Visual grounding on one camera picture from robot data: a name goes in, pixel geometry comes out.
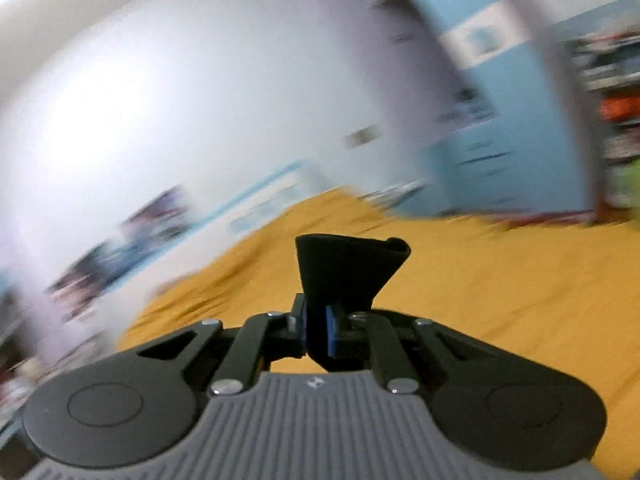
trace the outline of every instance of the yellow bedsheet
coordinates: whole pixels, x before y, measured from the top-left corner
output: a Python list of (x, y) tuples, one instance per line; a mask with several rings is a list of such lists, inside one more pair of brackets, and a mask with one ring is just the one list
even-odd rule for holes
[[(481, 219), (395, 219), (334, 190), (302, 202), (154, 300), (120, 342), (130, 348), (199, 319), (238, 326), (289, 310), (301, 292), (294, 238), (401, 237), (412, 255), (375, 306), (430, 317), (558, 368), (604, 399), (594, 457), (611, 479), (640, 468), (640, 232), (633, 224), (508, 229)], [(305, 358), (273, 370), (315, 372)]]

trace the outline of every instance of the ribbed gray surface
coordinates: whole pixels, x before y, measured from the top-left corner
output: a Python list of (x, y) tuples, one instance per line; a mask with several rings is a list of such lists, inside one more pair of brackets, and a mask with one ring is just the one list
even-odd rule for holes
[[(307, 384), (317, 378), (317, 388)], [(45, 460), (26, 478), (604, 480), (588, 462), (545, 473), (484, 464), (440, 434), (418, 397), (380, 389), (368, 371), (263, 374), (251, 391), (213, 399), (193, 431), (155, 459), (104, 472)]]

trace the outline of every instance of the electrical outlet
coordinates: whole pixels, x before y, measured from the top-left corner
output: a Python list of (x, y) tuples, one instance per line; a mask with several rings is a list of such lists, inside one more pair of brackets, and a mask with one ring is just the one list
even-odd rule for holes
[(347, 144), (347, 148), (357, 148), (363, 146), (372, 140), (376, 140), (380, 136), (378, 129), (375, 126), (367, 126), (357, 132), (353, 132), (344, 137), (344, 142)]

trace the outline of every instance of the white logo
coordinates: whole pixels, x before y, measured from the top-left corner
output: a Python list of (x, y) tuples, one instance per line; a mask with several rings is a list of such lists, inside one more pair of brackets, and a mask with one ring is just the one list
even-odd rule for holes
[(324, 379), (321, 379), (320, 377), (316, 376), (311, 380), (308, 380), (306, 382), (306, 385), (309, 388), (313, 388), (314, 390), (317, 390), (320, 386), (322, 386), (326, 381)]

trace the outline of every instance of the orange blanket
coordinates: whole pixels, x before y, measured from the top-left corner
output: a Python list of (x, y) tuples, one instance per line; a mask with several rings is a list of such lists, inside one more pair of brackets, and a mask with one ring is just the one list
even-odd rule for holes
[[(154, 300), (123, 336), (130, 348), (204, 318), (239, 326), (289, 310), (300, 278), (294, 238), (401, 237), (412, 255), (375, 305), (430, 317), (590, 384), (609, 422), (594, 463), (640, 468), (640, 232), (631, 223), (508, 229), (477, 218), (397, 219), (334, 190), (306, 200)], [(273, 370), (316, 372), (309, 359)]]

